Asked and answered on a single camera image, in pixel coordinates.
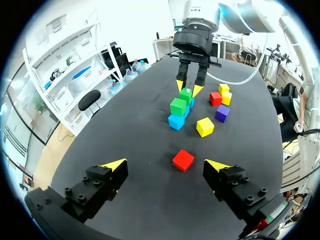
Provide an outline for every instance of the shelving unit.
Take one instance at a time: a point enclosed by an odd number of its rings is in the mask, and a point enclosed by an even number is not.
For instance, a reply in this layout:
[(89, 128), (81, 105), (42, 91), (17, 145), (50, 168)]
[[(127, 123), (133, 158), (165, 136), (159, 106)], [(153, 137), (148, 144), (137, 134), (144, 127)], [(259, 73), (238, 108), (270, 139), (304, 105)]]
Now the shelving unit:
[[(66, 14), (60, 18), (62, 20), (56, 18), (48, 21), (46, 26), (49, 31), (47, 29), (46, 32), (49, 32), (51, 37), (46, 36), (46, 39), (39, 43), (38, 51), (37, 47), (32, 46), (31, 52), (28, 52), (27, 45), (22, 54), (30, 79), (45, 104), (70, 132), (78, 135), (91, 118), (90, 113), (78, 109), (79, 101), (88, 92), (99, 90), (100, 85), (108, 91), (112, 86), (111, 79), (122, 84), (122, 75), (110, 46), (113, 40), (106, 37), (102, 31), (98, 17), (91, 22), (86, 19), (82, 25), (76, 26), (68, 24)], [(77, 45), (80, 46), (81, 54), (75, 49)], [(114, 68), (109, 68), (104, 63), (101, 52), (105, 50), (109, 52)], [(73, 62), (67, 65), (66, 60), (70, 56)], [(87, 75), (82, 75), (81, 79), (74, 77), (87, 67), (90, 67)], [(60, 75), (45, 89), (56, 69)], [(74, 84), (82, 89), (75, 90)], [(100, 102), (106, 104), (108, 101), (109, 99), (104, 99)]]

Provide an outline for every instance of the purple cube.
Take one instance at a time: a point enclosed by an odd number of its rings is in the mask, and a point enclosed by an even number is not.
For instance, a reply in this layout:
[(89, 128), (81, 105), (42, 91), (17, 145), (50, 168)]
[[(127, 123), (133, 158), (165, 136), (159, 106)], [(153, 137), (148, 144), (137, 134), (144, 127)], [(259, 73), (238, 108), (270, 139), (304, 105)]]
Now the purple cube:
[(220, 122), (224, 123), (228, 117), (230, 112), (230, 108), (220, 105), (218, 110), (216, 111), (215, 118), (218, 119)]

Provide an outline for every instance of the black chair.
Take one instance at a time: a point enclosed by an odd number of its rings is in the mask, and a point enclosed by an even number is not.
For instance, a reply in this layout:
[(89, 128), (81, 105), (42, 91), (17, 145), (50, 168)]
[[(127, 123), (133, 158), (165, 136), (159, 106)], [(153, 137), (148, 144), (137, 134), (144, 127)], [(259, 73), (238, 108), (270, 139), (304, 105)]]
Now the black chair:
[[(99, 98), (101, 97), (101, 93), (98, 90), (92, 90), (90, 92), (88, 92), (78, 103), (78, 108), (80, 109), (80, 111), (85, 111), (88, 108), (90, 109), (90, 106), (92, 104), (94, 104)], [(90, 111), (92, 112), (92, 117), (94, 117), (94, 115), (98, 112), (93, 112), (91, 109)]]
[(242, 51), (241, 56), (245, 59), (244, 64), (248, 64), (249, 66), (252, 65), (253, 67), (255, 67), (257, 65), (256, 63), (252, 63), (252, 61), (256, 60), (256, 58), (257, 58), (254, 54), (251, 54), (247, 51)]

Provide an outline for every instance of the stacked cubes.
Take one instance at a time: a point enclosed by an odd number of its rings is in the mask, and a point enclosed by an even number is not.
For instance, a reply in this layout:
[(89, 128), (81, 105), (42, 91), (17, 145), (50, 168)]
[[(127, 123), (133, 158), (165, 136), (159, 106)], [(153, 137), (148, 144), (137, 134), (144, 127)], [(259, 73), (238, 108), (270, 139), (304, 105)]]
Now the stacked cubes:
[(229, 92), (230, 88), (227, 84), (220, 84), (218, 92), (210, 93), (210, 103), (212, 106), (219, 106), (215, 118), (220, 122), (224, 123), (229, 115), (230, 108), (227, 106), (230, 105), (232, 93)]
[(171, 115), (168, 117), (169, 126), (179, 131), (185, 124), (185, 119), (195, 104), (192, 97), (192, 90), (183, 88), (179, 93), (179, 98), (173, 99), (170, 104)]

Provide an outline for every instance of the desk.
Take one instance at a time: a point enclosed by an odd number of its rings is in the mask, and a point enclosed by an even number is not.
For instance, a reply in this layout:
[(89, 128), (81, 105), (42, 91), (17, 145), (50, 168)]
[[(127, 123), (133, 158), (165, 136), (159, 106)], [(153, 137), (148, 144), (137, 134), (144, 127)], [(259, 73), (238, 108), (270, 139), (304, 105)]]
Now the desk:
[(287, 84), (292, 83), (299, 91), (303, 81), (298, 76), (298, 74), (289, 70), (285, 65), (280, 65), (278, 68), (279, 69), (277, 70), (275, 87), (277, 89), (280, 89), (284, 88)]
[[(221, 55), (221, 39), (213, 38), (212, 43), (217, 44), (217, 56)], [(153, 40), (153, 49), (155, 54), (155, 59), (158, 61), (160, 58), (164, 57), (168, 53), (171, 53), (174, 50), (178, 50), (178, 48), (173, 46), (174, 39), (173, 38), (161, 38)]]
[[(227, 81), (242, 81), (253, 67), (219, 59), (208, 71)], [(215, 120), (209, 104), (218, 82), (207, 77), (185, 125), (170, 128), (170, 103), (178, 97), (179, 60), (165, 57), (114, 96), (84, 127), (63, 157), (52, 188), (81, 181), (92, 164), (127, 158), (129, 176), (113, 201), (107, 201), (85, 224), (122, 240), (238, 239), (245, 227), (225, 202), (219, 202), (203, 178), (204, 159), (239, 165), (248, 177), (279, 193), (282, 140), (276, 110), (259, 74), (244, 85), (230, 85), (231, 111), (225, 123)], [(196, 79), (191, 63), (187, 86)], [(209, 117), (213, 134), (201, 138), (196, 122)], [(186, 172), (172, 162), (179, 150), (194, 155)]]

